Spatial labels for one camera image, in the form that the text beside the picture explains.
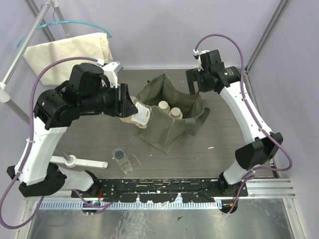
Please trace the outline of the olive green canvas bag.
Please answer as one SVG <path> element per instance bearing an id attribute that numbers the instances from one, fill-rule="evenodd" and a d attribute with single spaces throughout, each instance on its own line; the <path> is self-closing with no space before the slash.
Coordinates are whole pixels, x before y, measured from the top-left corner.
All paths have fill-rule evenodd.
<path id="1" fill-rule="evenodd" d="M 149 124 L 146 128 L 137 128 L 137 136 L 166 154 L 183 133 L 195 136 L 210 114 L 207 101 L 200 93 L 190 95 L 180 92 L 165 73 L 150 80 L 136 97 L 152 109 Z M 182 118 L 174 119 L 161 110 L 158 107 L 161 101 L 167 102 L 170 108 L 179 108 Z"/>

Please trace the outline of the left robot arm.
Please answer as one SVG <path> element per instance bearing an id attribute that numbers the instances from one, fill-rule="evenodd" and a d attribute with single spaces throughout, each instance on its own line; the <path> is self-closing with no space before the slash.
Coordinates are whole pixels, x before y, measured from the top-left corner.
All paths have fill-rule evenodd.
<path id="1" fill-rule="evenodd" d="M 105 114 L 125 118 L 138 112 L 127 84 L 118 84 L 119 62 L 101 67 L 77 64 L 69 80 L 31 101 L 31 135 L 19 163 L 7 169 L 20 182 L 25 197 L 49 196 L 60 190 L 79 190 L 88 197 L 100 193 L 102 184 L 90 171 L 74 171 L 51 161 L 62 135 L 81 116 Z"/>

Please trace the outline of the amber bottle with white cap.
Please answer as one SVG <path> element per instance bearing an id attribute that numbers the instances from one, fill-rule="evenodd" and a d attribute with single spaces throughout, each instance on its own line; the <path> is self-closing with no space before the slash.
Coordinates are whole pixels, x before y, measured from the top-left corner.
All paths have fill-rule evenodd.
<path id="1" fill-rule="evenodd" d="M 146 128 L 151 122 L 152 118 L 152 108 L 148 105 L 143 104 L 136 97 L 131 97 L 134 106 L 137 108 L 138 112 L 126 118 L 120 118 L 122 122 L 131 123 L 138 128 Z"/>

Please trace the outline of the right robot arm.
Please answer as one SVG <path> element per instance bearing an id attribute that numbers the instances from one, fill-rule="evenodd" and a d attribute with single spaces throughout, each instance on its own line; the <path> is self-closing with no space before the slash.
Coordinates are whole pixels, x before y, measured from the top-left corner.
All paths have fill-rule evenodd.
<path id="1" fill-rule="evenodd" d="M 230 196 L 244 175 L 274 157 L 279 148 L 272 140 L 281 144 L 283 137 L 280 133 L 273 133 L 255 107 L 247 108 L 251 99 L 245 85 L 241 84 L 241 74 L 234 66 L 224 66 L 218 50 L 194 51 L 194 57 L 198 66 L 185 73 L 190 94 L 195 93 L 194 84 L 200 92 L 219 94 L 234 114 L 246 143 L 235 151 L 234 163 L 219 175 L 217 181 L 219 192 Z"/>

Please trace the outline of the cream bottle with beige cap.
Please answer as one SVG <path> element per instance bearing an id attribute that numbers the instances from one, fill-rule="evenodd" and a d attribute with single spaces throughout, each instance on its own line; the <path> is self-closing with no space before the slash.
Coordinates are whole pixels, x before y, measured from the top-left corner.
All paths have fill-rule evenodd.
<path id="1" fill-rule="evenodd" d="M 172 119 L 176 119 L 176 120 L 180 120 L 183 118 L 183 114 L 180 110 L 180 108 L 178 107 L 174 107 L 170 110 L 169 112 L 169 116 L 172 118 Z"/>

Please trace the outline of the green bottle with beige cap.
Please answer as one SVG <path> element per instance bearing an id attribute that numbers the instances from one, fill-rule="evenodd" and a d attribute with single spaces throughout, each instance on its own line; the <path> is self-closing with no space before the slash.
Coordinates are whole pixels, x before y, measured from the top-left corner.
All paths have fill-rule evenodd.
<path id="1" fill-rule="evenodd" d="M 158 108 L 166 114 L 169 114 L 170 112 L 170 106 L 166 101 L 160 101 L 158 103 Z"/>

